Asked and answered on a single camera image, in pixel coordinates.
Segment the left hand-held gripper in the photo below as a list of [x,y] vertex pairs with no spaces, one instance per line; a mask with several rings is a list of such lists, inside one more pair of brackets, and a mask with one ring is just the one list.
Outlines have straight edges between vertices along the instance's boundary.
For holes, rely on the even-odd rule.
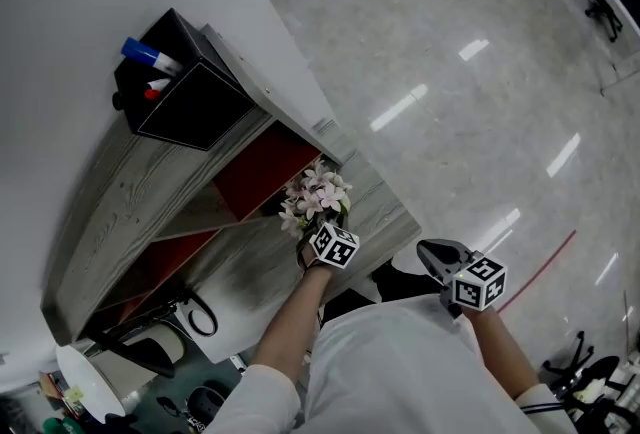
[[303,271],[320,265],[345,269],[360,248],[359,237],[335,224],[322,222],[297,245],[296,260]]

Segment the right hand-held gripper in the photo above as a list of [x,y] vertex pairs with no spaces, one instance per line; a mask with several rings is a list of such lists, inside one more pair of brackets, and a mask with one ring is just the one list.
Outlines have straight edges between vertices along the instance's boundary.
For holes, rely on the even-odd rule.
[[449,239],[425,239],[416,245],[419,260],[441,284],[441,304],[453,318],[463,308],[482,312],[499,299],[507,281],[507,267]]

